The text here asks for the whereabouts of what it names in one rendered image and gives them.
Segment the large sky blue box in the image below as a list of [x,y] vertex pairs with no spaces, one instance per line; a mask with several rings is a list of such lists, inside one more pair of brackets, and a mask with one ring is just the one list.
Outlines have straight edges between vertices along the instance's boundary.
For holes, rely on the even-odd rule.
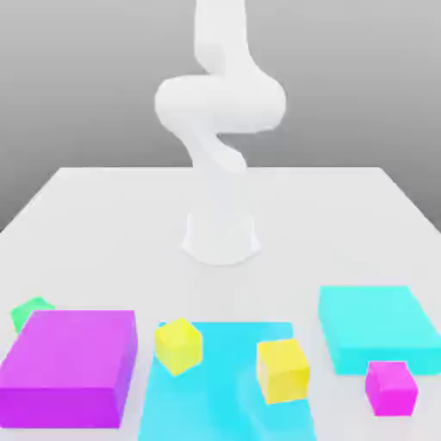
[[317,441],[308,401],[268,405],[257,344],[294,335],[289,322],[197,322],[202,362],[172,376],[152,360],[137,441]]

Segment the small magenta cube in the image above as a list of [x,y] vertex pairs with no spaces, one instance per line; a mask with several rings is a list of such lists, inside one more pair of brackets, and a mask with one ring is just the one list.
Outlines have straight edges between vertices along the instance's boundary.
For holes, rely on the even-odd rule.
[[406,362],[369,362],[364,389],[375,416],[413,415],[419,388]]

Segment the large turquoise box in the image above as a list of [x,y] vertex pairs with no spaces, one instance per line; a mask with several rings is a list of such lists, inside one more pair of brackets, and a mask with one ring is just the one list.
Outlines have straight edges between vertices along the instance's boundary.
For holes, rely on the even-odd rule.
[[371,361],[441,374],[441,333],[406,286],[323,286],[318,315],[338,375],[361,376]]

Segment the small green cube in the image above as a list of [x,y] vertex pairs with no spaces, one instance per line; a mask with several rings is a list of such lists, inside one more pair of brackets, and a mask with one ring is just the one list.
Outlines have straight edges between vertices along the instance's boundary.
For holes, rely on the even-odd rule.
[[16,333],[19,334],[28,321],[32,312],[37,310],[54,310],[55,306],[40,296],[25,301],[23,304],[15,307],[10,315],[13,321]]

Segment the large purple box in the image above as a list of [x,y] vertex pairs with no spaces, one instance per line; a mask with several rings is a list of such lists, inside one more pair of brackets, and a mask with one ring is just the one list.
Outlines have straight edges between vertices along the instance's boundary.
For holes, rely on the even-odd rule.
[[0,363],[0,427],[120,427],[137,351],[132,310],[32,313]]

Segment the small yellow cube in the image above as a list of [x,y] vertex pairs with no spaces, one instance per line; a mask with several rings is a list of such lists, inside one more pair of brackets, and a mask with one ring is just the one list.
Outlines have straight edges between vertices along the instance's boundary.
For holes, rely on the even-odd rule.
[[267,405],[307,399],[310,364],[295,338],[259,342],[256,375]]
[[172,376],[202,362],[202,334],[185,318],[159,326],[154,332],[155,356]]

